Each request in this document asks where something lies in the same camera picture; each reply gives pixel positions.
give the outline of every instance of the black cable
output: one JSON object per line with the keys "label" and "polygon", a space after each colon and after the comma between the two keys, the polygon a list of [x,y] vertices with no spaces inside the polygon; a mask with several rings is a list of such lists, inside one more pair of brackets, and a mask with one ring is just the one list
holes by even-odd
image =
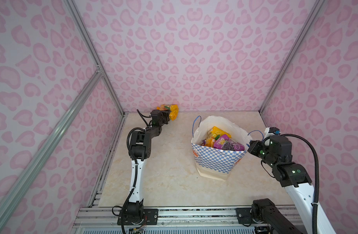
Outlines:
{"label": "black cable", "polygon": [[[249,224],[249,225],[245,225],[245,224],[242,222],[242,218],[250,218],[250,224]],[[241,223],[242,223],[243,226],[245,226],[245,227],[250,227],[250,226],[251,226],[252,217],[251,217],[251,216],[241,216],[240,221],[241,221]]]}
{"label": "black cable", "polygon": [[317,214],[318,214],[318,199],[319,199],[319,162],[318,162],[318,155],[312,144],[305,138],[295,135],[295,134],[282,134],[283,137],[295,137],[302,141],[304,141],[311,151],[313,152],[314,156],[314,168],[315,168],[315,185],[314,185],[314,197],[313,197],[313,214],[312,214],[312,230],[313,234],[317,234]]}
{"label": "black cable", "polygon": [[145,116],[145,115],[142,115],[139,110],[137,110],[137,111],[138,111],[139,115],[142,116],[142,117],[144,117],[144,118],[152,118],[152,116],[150,116],[150,115],[149,115],[149,116]]}
{"label": "black cable", "polygon": [[148,123],[146,122],[146,120],[144,118],[151,118],[151,116],[150,115],[149,116],[142,115],[139,110],[137,110],[137,111],[138,111],[140,117],[144,120],[144,123],[148,126]]}
{"label": "black cable", "polygon": [[[127,149],[128,149],[128,151],[129,151],[130,157],[135,161],[135,164],[138,164],[138,161],[136,160],[135,155],[131,152],[131,148],[130,148],[130,136],[131,136],[131,134],[132,134],[134,131],[136,131],[136,130],[144,131],[144,129],[142,129],[142,128],[133,128],[133,129],[131,129],[131,131],[130,131],[129,134],[127,135],[127,141],[126,141],[126,143],[127,143]],[[138,167],[135,166],[135,178],[134,178],[134,182],[133,182],[133,187],[136,186],[136,181],[137,181],[137,179],[138,179]],[[131,189],[129,195],[127,196],[127,198],[126,198],[126,200],[125,200],[125,202],[124,202],[124,204],[123,204],[123,207],[122,207],[121,210],[120,210],[121,228],[122,228],[123,234],[126,234],[126,231],[125,231],[125,229],[124,229],[124,221],[123,221],[123,218],[124,218],[124,217],[123,217],[123,212],[126,211],[126,205],[128,204],[129,199],[130,199],[131,195],[133,194],[134,190],[135,190],[134,188]]]}
{"label": "black cable", "polygon": [[265,167],[264,167],[264,165],[262,164],[263,163],[263,161],[261,160],[261,166],[262,166],[262,168],[263,169],[265,169]]}
{"label": "black cable", "polygon": [[120,208],[120,209],[123,209],[123,207],[121,207],[121,206],[113,206],[113,208],[111,208],[111,213],[113,213],[115,216],[118,216],[116,213],[114,213],[114,208],[115,207]]}
{"label": "black cable", "polygon": [[266,138],[262,141],[262,143],[265,143],[265,141],[267,141],[268,139],[270,139],[270,136],[266,137]]}

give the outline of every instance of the blue checkered pattern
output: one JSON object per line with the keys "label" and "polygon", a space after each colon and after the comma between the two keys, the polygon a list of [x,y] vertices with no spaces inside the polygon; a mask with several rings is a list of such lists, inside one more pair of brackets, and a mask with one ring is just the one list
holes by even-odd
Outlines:
{"label": "blue checkered pattern", "polygon": [[246,153],[246,151],[221,150],[193,143],[192,149],[198,155],[197,157],[194,154],[194,157],[200,166],[227,174]]}

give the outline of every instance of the aluminum frame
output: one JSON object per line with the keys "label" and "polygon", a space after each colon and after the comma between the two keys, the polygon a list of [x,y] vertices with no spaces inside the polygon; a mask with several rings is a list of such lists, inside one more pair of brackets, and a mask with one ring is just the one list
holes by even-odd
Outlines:
{"label": "aluminum frame", "polygon": [[64,116],[60,119],[50,136],[46,139],[39,151],[35,154],[31,162],[26,169],[21,173],[18,180],[13,187],[9,190],[9,193],[3,198],[0,203],[0,232],[4,228],[5,224],[14,213],[15,209],[19,205],[20,201],[26,195],[31,184],[36,179],[39,172],[44,167],[48,158],[52,155],[57,147],[58,143],[70,127],[71,123],[83,107],[84,103],[96,87],[100,79],[104,76],[99,71],[96,71],[91,79],[87,82],[86,86],[76,97],[74,102],[70,105]]}
{"label": "aluminum frame", "polygon": [[301,45],[303,44],[304,40],[306,39],[306,37],[309,34],[310,30],[312,29],[313,25],[315,24],[315,21],[317,20],[319,13],[322,11],[323,6],[326,3],[326,1],[327,0],[317,0],[314,3],[314,6],[310,11],[309,16],[306,18],[306,21],[303,24],[303,27],[302,27],[301,31],[299,32],[297,39],[295,40],[291,50],[289,51],[287,58],[285,59],[282,67],[280,68],[280,70],[275,78],[274,83],[271,85],[271,88],[270,88],[269,92],[267,93],[266,98],[261,105],[261,108],[259,109],[259,112],[261,115],[265,112],[267,105],[269,104],[270,100],[272,99],[272,96],[274,95],[275,91],[278,88],[278,85],[284,78],[286,70],[288,69],[289,65],[291,65],[296,54],[298,54],[298,51],[300,50]]}
{"label": "aluminum frame", "polygon": [[92,57],[92,60],[98,70],[103,73],[105,76],[103,77],[103,80],[106,84],[107,90],[112,97],[112,100],[116,107],[118,108],[118,111],[121,116],[124,115],[123,108],[118,100],[118,97],[116,95],[116,92],[114,91],[114,88],[110,82],[110,79],[108,78],[104,67],[102,66],[101,60],[99,55],[96,52],[96,49],[92,43],[91,37],[88,34],[88,31],[83,23],[82,17],[80,15],[79,9],[77,5],[75,4],[74,0],[63,0],[65,5],[67,6],[70,15],[72,16],[72,19],[75,22],[76,27],[78,28],[78,31],[80,32],[80,35],[82,36],[82,39],[84,40],[84,43],[86,44],[86,47],[88,48],[88,51],[90,52],[90,55]]}
{"label": "aluminum frame", "polygon": [[92,207],[94,201],[97,199],[97,197],[96,197],[97,194],[99,194],[100,191],[102,191],[102,188],[103,188],[106,178],[108,176],[109,167],[111,166],[111,162],[114,158],[116,147],[118,145],[118,140],[122,133],[122,129],[123,129],[124,123],[126,121],[126,118],[127,118],[127,115],[123,116],[118,123],[116,132],[114,133],[113,138],[111,140],[111,144],[110,144],[108,153],[104,159],[104,162],[102,163],[102,167],[101,167],[100,173],[97,177],[96,184],[92,189],[92,193],[91,193],[90,199],[88,200],[87,207]]}
{"label": "aluminum frame", "polygon": [[[303,222],[294,205],[276,206],[279,211],[295,226],[302,226]],[[149,227],[222,227],[242,226],[238,223],[236,208],[250,208],[250,206],[183,206],[183,207],[147,207],[158,209],[157,225]],[[84,228],[110,228],[116,225],[118,217],[111,212],[111,207],[80,208],[74,222],[73,233]]]}

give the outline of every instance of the yellow snack bag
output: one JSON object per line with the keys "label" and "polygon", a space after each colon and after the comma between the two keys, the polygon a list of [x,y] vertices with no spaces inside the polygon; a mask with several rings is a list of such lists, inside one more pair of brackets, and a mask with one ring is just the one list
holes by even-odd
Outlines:
{"label": "yellow snack bag", "polygon": [[168,116],[173,121],[178,116],[179,107],[176,104],[173,105],[163,104],[161,106],[157,106],[157,110],[170,110],[170,114]]}
{"label": "yellow snack bag", "polygon": [[207,133],[206,139],[205,139],[205,146],[208,147],[214,147],[214,143],[217,140],[217,136],[223,136],[224,134],[226,134],[229,138],[231,138],[231,135],[226,133],[225,131],[223,131],[222,129],[217,128],[216,126],[214,126],[213,128],[211,128],[209,130],[209,132]]}

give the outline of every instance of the white plastic part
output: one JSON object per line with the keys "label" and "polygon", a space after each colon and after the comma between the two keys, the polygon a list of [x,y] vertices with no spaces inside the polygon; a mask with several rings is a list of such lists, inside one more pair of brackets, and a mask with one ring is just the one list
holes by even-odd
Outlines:
{"label": "white plastic part", "polygon": [[[301,220],[306,228],[308,234],[312,233],[312,202],[314,196],[314,187],[309,183],[299,184],[297,188],[293,185],[284,187],[288,195],[294,202],[298,214],[300,214]],[[335,230],[331,226],[322,206],[318,203],[317,213],[317,227],[318,234],[336,234]]]}
{"label": "white plastic part", "polygon": [[[270,136],[272,136],[272,135],[275,135],[274,133],[269,133],[269,131],[270,131],[270,127],[265,128],[265,137],[264,137],[264,139],[265,139],[266,137],[270,137]],[[269,146],[269,145],[270,145],[270,139],[268,139],[268,140],[265,141],[265,146]]]}
{"label": "white plastic part", "polygon": [[142,178],[144,174],[144,167],[145,167],[146,160],[141,161],[140,159],[138,159],[137,161],[138,161],[137,165],[135,164],[134,160],[131,161],[132,173],[131,173],[130,191],[133,188],[133,182],[135,180],[135,167],[136,166],[138,167],[138,179],[136,180],[136,185],[133,194],[129,199],[129,202],[133,202],[133,203],[135,203],[136,201],[141,202],[144,199]]}

